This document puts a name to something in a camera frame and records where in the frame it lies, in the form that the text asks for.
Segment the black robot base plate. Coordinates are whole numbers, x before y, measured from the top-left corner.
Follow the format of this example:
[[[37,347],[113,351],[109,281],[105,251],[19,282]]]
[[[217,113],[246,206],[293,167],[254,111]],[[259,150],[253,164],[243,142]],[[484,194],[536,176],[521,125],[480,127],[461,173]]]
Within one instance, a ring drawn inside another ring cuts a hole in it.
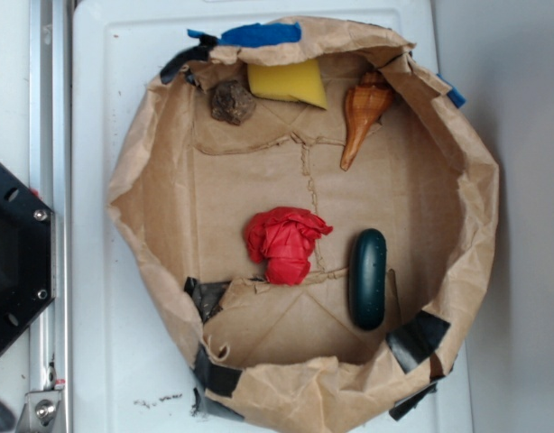
[[[0,162],[0,357],[53,299],[53,216]]]

